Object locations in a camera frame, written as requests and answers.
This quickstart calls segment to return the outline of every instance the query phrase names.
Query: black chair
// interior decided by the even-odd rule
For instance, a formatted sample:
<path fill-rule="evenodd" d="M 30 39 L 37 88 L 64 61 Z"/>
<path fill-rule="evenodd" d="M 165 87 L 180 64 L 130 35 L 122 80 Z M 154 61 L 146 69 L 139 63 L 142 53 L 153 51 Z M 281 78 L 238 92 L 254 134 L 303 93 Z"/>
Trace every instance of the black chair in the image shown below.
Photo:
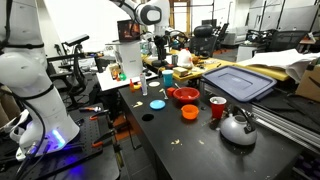
<path fill-rule="evenodd" d="M 194 37 L 190 39 L 189 51 L 196 56 L 212 57 L 217 36 L 212 34 L 213 27 L 209 25 L 198 26 L 194 29 Z"/>
<path fill-rule="evenodd" d="M 220 53 L 222 54 L 223 49 L 221 47 L 221 42 L 224 41 L 225 37 L 226 37 L 226 31 L 228 29 L 229 23 L 225 23 L 223 24 L 222 28 L 218 31 L 218 40 L 217 40 L 217 46 L 216 46 L 216 50 L 220 51 Z"/>
<path fill-rule="evenodd" d="M 266 42 L 264 48 L 252 51 L 252 57 L 257 52 L 278 52 L 289 49 L 297 49 L 300 41 L 308 34 L 307 31 L 277 31 L 272 35 L 270 42 Z"/>
<path fill-rule="evenodd" d="M 48 63 L 50 63 L 51 61 L 73 58 L 73 65 L 72 65 L 73 68 L 71 72 L 49 75 L 50 79 L 53 81 L 53 83 L 55 84 L 59 92 L 67 92 L 67 95 L 71 100 L 71 105 L 67 107 L 68 111 L 78 109 L 79 107 L 85 104 L 85 103 L 78 102 L 79 100 L 81 100 L 83 97 L 86 96 L 86 95 L 81 95 L 81 93 L 83 93 L 86 90 L 86 86 L 87 86 L 87 80 L 79 67 L 79 61 L 78 61 L 79 57 L 84 57 L 84 54 L 80 53 L 80 50 L 81 50 L 81 45 L 79 44 L 79 45 L 76 45 L 75 51 L 74 51 L 75 53 L 72 55 L 47 58 Z M 62 81 L 65 86 L 58 87 L 59 85 L 55 83 L 58 80 Z M 78 100 L 76 100 L 75 97 L 79 95 L 81 95 L 81 97 L 78 98 Z"/>

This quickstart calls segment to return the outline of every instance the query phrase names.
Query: kettle handle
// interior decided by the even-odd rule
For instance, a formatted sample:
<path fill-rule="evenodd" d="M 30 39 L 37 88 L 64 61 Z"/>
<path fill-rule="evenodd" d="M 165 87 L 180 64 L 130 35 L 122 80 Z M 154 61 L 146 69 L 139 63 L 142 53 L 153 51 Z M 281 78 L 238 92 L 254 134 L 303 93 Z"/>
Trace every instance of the kettle handle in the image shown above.
<path fill-rule="evenodd" d="M 250 132 L 253 132 L 254 130 L 256 130 L 256 127 L 253 123 L 253 119 L 252 119 L 252 116 L 248 114 L 248 112 L 238 106 L 234 106 L 233 107 L 233 111 L 232 111 L 232 114 L 235 115 L 237 114 L 237 112 L 240 112 L 244 117 L 245 119 L 247 120 L 247 126 L 244 128 L 244 131 L 246 134 L 249 134 Z"/>

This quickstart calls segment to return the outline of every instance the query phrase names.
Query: led light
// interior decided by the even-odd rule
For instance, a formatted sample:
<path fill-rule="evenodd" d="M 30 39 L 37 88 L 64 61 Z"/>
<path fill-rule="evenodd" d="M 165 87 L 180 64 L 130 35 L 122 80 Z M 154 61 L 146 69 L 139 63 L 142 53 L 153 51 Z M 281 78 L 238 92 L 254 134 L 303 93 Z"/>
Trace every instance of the led light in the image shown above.
<path fill-rule="evenodd" d="M 62 136 L 59 134 L 59 132 L 57 130 L 55 130 L 55 129 L 52 130 L 52 134 L 58 140 L 59 147 L 63 146 L 66 143 L 66 141 L 62 138 Z"/>

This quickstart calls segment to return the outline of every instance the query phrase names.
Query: orange bowl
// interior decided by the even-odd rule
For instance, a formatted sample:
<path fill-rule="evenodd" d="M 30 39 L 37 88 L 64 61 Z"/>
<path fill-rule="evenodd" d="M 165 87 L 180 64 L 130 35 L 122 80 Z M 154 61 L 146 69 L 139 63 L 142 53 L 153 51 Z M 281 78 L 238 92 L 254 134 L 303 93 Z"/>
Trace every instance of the orange bowl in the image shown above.
<path fill-rule="evenodd" d="M 191 87 L 182 87 L 173 92 L 173 96 L 182 103 L 192 103 L 200 96 L 200 92 Z"/>
<path fill-rule="evenodd" d="M 188 120 L 196 119 L 199 113 L 198 107 L 192 104 L 184 105 L 181 108 L 181 111 L 182 111 L 182 116 Z"/>

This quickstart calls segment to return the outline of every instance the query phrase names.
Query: silver kettle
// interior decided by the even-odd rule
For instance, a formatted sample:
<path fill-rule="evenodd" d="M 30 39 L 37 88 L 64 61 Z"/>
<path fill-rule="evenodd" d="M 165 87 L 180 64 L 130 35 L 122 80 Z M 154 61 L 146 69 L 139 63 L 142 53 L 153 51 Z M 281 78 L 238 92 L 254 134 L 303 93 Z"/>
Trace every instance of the silver kettle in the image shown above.
<path fill-rule="evenodd" d="M 227 140 L 238 145 L 252 145 L 257 140 L 253 115 L 238 106 L 229 108 L 229 117 L 222 121 L 220 132 Z"/>

